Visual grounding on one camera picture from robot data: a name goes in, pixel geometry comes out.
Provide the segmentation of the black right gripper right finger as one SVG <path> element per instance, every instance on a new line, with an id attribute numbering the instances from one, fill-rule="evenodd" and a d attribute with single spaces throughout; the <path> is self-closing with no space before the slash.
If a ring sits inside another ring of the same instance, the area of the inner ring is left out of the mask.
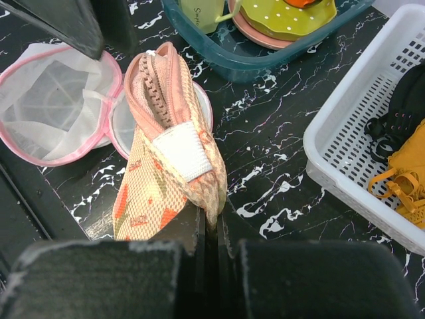
<path id="1" fill-rule="evenodd" d="M 376 243 L 265 241 L 237 214 L 218 220 L 227 318 L 419 318 L 400 263 Z"/>

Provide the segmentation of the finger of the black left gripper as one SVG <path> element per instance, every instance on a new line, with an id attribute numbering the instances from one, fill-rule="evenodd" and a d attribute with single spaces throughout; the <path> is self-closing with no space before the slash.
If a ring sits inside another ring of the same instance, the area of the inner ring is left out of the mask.
<path id="1" fill-rule="evenodd" d="M 138 39 L 127 1 L 93 0 L 91 5 L 104 42 L 122 53 L 134 54 Z"/>
<path id="2" fill-rule="evenodd" d="M 89 58 L 102 56 L 104 40 L 89 1 L 7 1 L 6 10 Z"/>

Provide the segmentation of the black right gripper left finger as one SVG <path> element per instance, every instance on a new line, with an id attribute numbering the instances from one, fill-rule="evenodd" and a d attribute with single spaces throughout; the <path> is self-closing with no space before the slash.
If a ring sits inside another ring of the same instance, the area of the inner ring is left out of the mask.
<path id="1" fill-rule="evenodd" d="M 2 318 L 200 318 L 205 214 L 187 203 L 148 241 L 38 242 L 17 259 Z"/>

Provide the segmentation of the floral mesh laundry bag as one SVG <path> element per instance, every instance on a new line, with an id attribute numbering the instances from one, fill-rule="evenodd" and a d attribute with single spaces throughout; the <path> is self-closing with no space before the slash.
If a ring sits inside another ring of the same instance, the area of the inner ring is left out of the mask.
<path id="1" fill-rule="evenodd" d="M 190 206 L 204 211 L 214 231 L 227 174 L 187 63 L 163 43 L 132 60 L 124 91 L 135 130 L 113 207 L 115 240 L 146 241 Z"/>

